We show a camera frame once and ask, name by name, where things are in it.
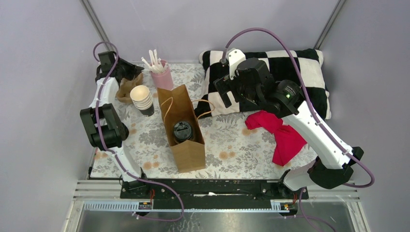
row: black cup lid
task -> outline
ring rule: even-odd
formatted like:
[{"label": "black cup lid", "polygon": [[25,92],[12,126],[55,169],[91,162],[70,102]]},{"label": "black cup lid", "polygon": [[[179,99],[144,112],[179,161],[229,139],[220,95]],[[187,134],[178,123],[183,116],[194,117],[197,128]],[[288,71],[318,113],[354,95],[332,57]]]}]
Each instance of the black cup lid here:
[{"label": "black cup lid", "polygon": [[183,142],[192,137],[192,127],[186,121],[177,122],[174,125],[174,136],[177,141]]}]

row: black cup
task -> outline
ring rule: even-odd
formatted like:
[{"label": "black cup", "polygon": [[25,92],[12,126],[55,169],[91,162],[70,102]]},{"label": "black cup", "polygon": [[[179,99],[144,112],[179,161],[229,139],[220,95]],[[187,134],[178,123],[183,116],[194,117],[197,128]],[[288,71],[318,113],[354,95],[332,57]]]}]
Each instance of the black cup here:
[{"label": "black cup", "polygon": [[154,114],[154,104],[151,104],[151,106],[145,110],[140,110],[138,109],[145,117],[149,117]]}]

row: gray wall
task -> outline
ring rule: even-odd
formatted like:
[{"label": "gray wall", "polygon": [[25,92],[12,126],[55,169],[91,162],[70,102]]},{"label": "gray wall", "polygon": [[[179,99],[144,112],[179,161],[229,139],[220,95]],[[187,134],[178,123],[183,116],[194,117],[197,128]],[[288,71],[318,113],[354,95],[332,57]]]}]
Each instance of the gray wall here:
[{"label": "gray wall", "polygon": [[99,41],[77,0],[0,3],[0,231],[60,231],[92,147]]},{"label": "gray wall", "polygon": [[[373,232],[408,231],[410,1],[351,0],[322,48],[330,126],[365,151],[359,190]],[[356,168],[355,181],[367,183]]]},{"label": "gray wall", "polygon": [[[168,61],[198,62],[204,50],[224,48],[239,31],[263,27],[292,49],[315,45],[337,0],[91,0],[121,57],[139,60],[156,48]],[[232,44],[244,51],[269,51],[280,45],[262,32]]]}]

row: stack of paper cups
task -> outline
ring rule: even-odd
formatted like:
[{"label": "stack of paper cups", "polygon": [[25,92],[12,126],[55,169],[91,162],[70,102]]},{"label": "stack of paper cups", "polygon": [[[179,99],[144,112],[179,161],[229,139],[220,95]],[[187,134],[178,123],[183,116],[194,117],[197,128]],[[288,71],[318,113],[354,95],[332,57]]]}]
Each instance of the stack of paper cups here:
[{"label": "stack of paper cups", "polygon": [[135,107],[145,116],[154,114],[154,105],[149,88],[146,86],[136,86],[131,90],[130,97]]}]

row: paper bag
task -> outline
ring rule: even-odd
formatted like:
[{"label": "paper bag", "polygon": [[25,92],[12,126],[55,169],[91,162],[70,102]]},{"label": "paper bag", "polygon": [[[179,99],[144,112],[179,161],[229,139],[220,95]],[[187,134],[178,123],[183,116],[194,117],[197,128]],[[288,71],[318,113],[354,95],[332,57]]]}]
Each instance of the paper bag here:
[{"label": "paper bag", "polygon": [[[185,85],[181,85],[171,91],[158,88],[158,101],[160,105],[170,97],[173,97],[171,108],[169,108],[171,101],[167,101],[161,107],[161,116],[164,122],[168,144],[174,155],[178,171],[180,173],[186,173],[203,169],[205,168],[205,142],[196,120],[187,88]],[[193,141],[186,140],[177,144],[174,139],[173,130],[174,125],[179,121],[187,121],[192,126]]]}]

